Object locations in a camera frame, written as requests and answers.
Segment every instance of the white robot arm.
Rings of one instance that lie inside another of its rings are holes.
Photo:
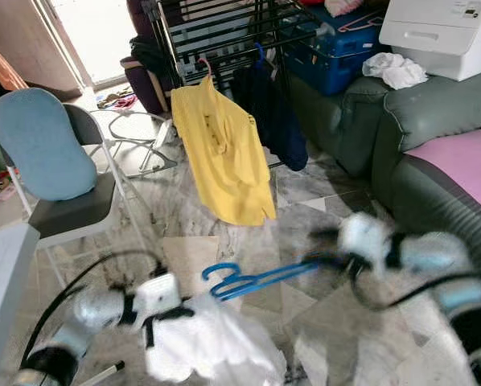
[[[454,272],[456,280],[436,284],[430,293],[462,341],[481,384],[481,273],[475,271],[469,252],[458,237],[446,232],[418,236],[394,233],[378,219],[357,213],[341,224],[338,249],[355,256],[354,260],[362,260],[361,264],[381,281],[388,269],[443,275]],[[386,308],[387,305],[369,304],[360,291],[357,293],[353,282],[352,286],[366,306],[374,310]]]
[[[139,331],[150,317],[168,312],[192,316],[179,308],[178,283],[166,273],[140,285],[134,293],[119,289],[86,289],[75,296],[62,326],[47,342],[31,350],[14,386],[69,386],[93,338],[109,327]]]

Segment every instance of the doorway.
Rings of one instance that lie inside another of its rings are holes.
[[[47,0],[94,88],[125,81],[120,60],[136,35],[126,0]]]

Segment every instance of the blue cushion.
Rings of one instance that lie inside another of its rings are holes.
[[[96,166],[76,140],[65,108],[40,88],[0,97],[0,144],[40,199],[73,199],[96,183]]]

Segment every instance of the gray sofa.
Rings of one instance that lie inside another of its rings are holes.
[[[325,97],[293,79],[305,135],[351,175],[371,179],[375,197],[411,232],[444,230],[466,241],[481,268],[481,205],[440,170],[405,154],[434,138],[481,127],[481,74],[463,82],[432,76],[390,91],[359,78]]]

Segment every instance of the blue plastic hanger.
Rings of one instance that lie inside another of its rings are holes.
[[[236,263],[219,263],[206,268],[202,273],[202,278],[207,281],[210,274],[221,269],[231,269],[224,280],[210,289],[210,294],[221,301],[230,300],[261,290],[282,280],[298,276],[312,269],[317,269],[320,264],[317,261],[309,261],[298,264],[287,265],[278,269],[261,273],[260,275],[243,275],[241,267]]]
[[[258,60],[255,63],[255,67],[262,68],[262,66],[264,65],[264,59],[265,59],[264,48],[261,46],[259,42],[255,42],[255,47],[258,48],[258,55],[259,55]]]

